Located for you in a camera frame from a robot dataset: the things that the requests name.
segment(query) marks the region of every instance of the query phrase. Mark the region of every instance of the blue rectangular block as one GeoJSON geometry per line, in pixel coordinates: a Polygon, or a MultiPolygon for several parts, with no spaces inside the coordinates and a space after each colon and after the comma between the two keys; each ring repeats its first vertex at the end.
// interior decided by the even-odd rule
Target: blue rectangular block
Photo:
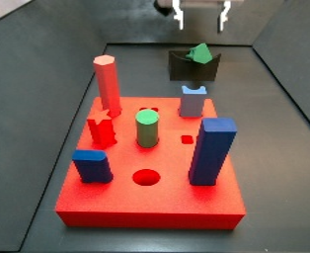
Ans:
{"type": "Polygon", "coordinates": [[[233,119],[203,119],[188,174],[191,185],[217,185],[217,178],[237,132],[238,128],[233,119]]]}
{"type": "Polygon", "coordinates": [[[114,175],[107,153],[103,150],[75,150],[72,160],[83,183],[110,183],[112,181],[114,175]]]}

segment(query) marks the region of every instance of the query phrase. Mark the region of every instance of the green cylinder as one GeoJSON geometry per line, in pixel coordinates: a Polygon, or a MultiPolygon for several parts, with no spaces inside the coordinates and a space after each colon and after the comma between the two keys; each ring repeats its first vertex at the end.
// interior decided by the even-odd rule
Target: green cylinder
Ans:
{"type": "Polygon", "coordinates": [[[156,146],[159,113],[151,109],[138,112],[138,142],[142,147],[150,148],[156,146]]]}

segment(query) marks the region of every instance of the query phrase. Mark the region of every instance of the green object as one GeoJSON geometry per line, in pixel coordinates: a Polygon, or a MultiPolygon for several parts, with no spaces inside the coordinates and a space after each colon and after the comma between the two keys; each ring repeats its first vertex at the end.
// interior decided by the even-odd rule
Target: green object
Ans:
{"type": "Polygon", "coordinates": [[[156,146],[159,114],[151,109],[138,112],[138,142],[142,147],[150,148],[156,146]]]}
{"type": "Polygon", "coordinates": [[[186,57],[195,62],[203,64],[208,63],[213,60],[213,53],[207,44],[202,43],[199,46],[194,47],[186,57]]]}

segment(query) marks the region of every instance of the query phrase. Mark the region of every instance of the square hole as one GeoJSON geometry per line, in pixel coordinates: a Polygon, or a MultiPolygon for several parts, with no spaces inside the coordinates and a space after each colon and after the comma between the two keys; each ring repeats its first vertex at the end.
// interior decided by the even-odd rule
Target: square hole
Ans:
{"type": "Polygon", "coordinates": [[[182,144],[192,144],[194,143],[192,135],[182,135],[180,142],[182,144]]]}

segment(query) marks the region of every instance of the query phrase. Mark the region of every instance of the gray wall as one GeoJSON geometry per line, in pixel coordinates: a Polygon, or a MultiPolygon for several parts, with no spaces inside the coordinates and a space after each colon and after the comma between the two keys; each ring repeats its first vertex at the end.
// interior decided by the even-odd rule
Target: gray wall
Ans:
{"type": "Polygon", "coordinates": [[[79,1],[0,21],[0,251],[19,250],[106,43],[79,1]]]}
{"type": "Polygon", "coordinates": [[[310,0],[289,0],[254,48],[310,120],[310,0]]]}
{"type": "Polygon", "coordinates": [[[155,0],[82,0],[96,32],[107,42],[174,42],[253,45],[283,0],[246,0],[233,4],[230,22],[218,34],[222,9],[184,10],[184,30],[179,30],[172,14],[163,16],[155,0]]]}

